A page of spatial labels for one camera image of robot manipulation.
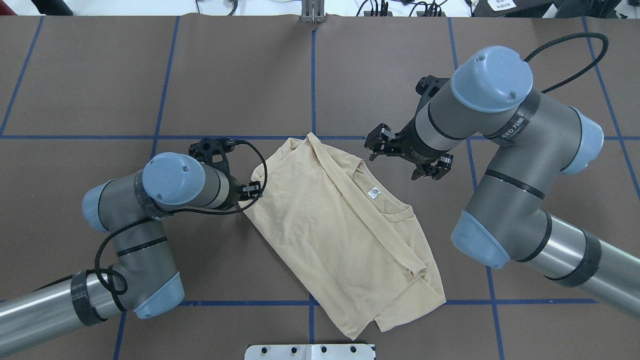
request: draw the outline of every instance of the white sticker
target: white sticker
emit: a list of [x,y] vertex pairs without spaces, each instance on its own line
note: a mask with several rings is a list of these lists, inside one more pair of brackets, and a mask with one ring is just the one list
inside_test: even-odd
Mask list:
[[381,192],[380,192],[380,190],[378,190],[378,188],[373,188],[373,189],[369,190],[368,194],[372,199],[375,199],[375,198],[378,197],[378,195],[380,195],[380,193]]
[[491,6],[495,12],[501,12],[503,10],[513,9],[516,7],[513,0],[487,0],[487,3],[489,3],[489,6]]

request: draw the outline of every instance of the folded shirt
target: folded shirt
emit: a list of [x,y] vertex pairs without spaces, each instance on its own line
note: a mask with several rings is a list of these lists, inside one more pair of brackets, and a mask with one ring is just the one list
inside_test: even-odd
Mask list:
[[[244,213],[343,334],[372,320],[387,331],[446,301],[413,209],[362,159],[308,134],[266,162],[263,197]],[[260,165],[252,181],[263,179]]]

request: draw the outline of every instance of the beige shirt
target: beige shirt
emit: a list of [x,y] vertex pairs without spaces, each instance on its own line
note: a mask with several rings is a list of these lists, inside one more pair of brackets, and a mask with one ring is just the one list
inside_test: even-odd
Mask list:
[[[372,320],[387,331],[446,301],[413,209],[360,158],[309,134],[288,139],[267,168],[263,198],[245,214],[347,337]],[[252,181],[263,179],[260,165]]]

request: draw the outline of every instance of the white floor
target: white floor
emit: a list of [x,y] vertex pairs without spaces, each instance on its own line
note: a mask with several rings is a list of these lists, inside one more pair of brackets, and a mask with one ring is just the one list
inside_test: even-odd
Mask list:
[[[39,15],[30,0],[4,0],[19,15]],[[195,0],[66,0],[75,15],[183,15],[198,12]],[[361,0],[325,0],[326,13],[355,16]],[[200,12],[207,15],[226,15],[231,11],[228,0],[201,0]],[[404,6],[397,0],[389,2],[389,11],[394,16],[408,16],[413,5]],[[370,10],[368,4],[363,10]],[[471,12],[464,0],[447,0],[442,10],[448,17],[469,17]],[[618,13],[638,19],[638,8],[622,0],[616,8]],[[300,0],[239,0],[236,15],[281,15],[300,14]]]

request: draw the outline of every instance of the red object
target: red object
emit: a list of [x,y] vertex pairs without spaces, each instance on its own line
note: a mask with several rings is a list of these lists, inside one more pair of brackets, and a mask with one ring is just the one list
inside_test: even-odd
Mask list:
[[13,12],[13,10],[11,10],[9,5],[5,4],[4,1],[0,0],[0,15],[18,15],[18,14]]

